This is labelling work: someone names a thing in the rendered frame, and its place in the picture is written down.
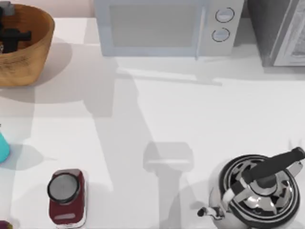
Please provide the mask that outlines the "wooden basket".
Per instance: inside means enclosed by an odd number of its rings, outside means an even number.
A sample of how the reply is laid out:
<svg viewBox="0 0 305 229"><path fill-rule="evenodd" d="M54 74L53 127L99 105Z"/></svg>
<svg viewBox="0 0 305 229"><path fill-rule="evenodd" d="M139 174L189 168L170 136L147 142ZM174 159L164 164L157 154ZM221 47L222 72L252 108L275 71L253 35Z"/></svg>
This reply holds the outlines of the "wooden basket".
<svg viewBox="0 0 305 229"><path fill-rule="evenodd" d="M2 18L3 27L31 31L31 40L20 41L15 52L0 54L0 87L25 86L39 78L55 28L53 17L44 10L23 4L13 7L14 15Z"/></svg>

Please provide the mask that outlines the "pale grey rounded box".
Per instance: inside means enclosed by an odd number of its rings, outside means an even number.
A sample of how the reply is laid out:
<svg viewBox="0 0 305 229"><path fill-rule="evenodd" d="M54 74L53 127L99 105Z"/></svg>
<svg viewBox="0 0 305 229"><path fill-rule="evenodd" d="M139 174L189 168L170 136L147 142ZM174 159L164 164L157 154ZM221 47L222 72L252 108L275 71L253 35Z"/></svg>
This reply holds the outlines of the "pale grey rounded box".
<svg viewBox="0 0 305 229"><path fill-rule="evenodd" d="M12 16L15 14L15 7L9 0L1 0L0 9L5 16Z"/></svg>

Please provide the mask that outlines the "teal cup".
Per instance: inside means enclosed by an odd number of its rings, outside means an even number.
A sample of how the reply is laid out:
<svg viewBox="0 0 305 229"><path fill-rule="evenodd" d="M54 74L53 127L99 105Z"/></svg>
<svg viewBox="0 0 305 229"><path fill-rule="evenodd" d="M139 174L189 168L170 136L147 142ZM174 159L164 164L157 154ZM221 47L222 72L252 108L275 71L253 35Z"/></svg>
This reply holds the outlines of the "teal cup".
<svg viewBox="0 0 305 229"><path fill-rule="evenodd" d="M10 155L10 145L6 138L0 132L0 164L3 163Z"/></svg>

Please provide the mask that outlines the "pale microwave oven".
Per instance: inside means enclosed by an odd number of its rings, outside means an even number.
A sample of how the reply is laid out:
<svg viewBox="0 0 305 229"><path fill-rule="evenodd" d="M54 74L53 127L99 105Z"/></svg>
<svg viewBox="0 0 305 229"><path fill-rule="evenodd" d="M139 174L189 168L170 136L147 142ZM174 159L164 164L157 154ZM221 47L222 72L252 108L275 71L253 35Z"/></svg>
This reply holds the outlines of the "pale microwave oven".
<svg viewBox="0 0 305 229"><path fill-rule="evenodd" d="M93 0L102 54L108 57L195 58L202 7L205 7L200 57L230 55L244 0ZM216 20L219 9L232 8L234 18ZM215 42L212 32L230 31Z"/></svg>

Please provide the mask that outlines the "dark red kitchen scale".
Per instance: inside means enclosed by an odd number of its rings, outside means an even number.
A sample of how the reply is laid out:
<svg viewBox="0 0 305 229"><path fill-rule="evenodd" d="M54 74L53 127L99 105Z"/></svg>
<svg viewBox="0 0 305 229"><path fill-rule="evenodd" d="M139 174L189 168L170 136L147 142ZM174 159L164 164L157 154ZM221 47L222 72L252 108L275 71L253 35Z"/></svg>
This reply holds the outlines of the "dark red kitchen scale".
<svg viewBox="0 0 305 229"><path fill-rule="evenodd" d="M77 168L60 169L47 185L49 217L56 229L80 229L86 221L87 185Z"/></svg>

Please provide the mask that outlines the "microwave knob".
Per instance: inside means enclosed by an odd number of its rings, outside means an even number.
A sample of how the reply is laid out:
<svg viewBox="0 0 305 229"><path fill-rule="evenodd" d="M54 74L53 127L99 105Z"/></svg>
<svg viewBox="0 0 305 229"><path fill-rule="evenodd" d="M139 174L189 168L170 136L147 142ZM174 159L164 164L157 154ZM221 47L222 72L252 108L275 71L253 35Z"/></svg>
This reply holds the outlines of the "microwave knob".
<svg viewBox="0 0 305 229"><path fill-rule="evenodd" d="M230 35L231 33L228 29L221 28L212 32L212 39L215 42L224 42L230 38Z"/></svg>
<svg viewBox="0 0 305 229"><path fill-rule="evenodd" d="M234 10L229 7L219 9L215 14L215 18L220 23L230 22L234 18Z"/></svg>

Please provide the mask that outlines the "grey cabinet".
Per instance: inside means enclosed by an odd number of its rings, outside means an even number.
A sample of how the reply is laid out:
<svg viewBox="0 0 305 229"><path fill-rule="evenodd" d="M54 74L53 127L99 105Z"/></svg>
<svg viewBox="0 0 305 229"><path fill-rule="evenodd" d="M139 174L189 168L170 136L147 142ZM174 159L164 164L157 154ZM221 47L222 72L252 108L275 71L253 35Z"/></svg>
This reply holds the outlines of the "grey cabinet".
<svg viewBox="0 0 305 229"><path fill-rule="evenodd" d="M275 66L275 46L290 1L247 0L249 16L264 67Z"/></svg>

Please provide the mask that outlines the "pale grey cabinet door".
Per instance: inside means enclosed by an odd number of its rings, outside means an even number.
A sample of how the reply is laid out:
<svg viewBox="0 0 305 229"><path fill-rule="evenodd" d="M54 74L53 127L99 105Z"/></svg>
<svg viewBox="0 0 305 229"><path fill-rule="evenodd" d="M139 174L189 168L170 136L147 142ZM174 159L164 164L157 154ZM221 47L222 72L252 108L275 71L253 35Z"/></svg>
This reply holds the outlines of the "pale grey cabinet door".
<svg viewBox="0 0 305 229"><path fill-rule="evenodd" d="M305 66L305 0L290 1L275 48L275 66Z"/></svg>

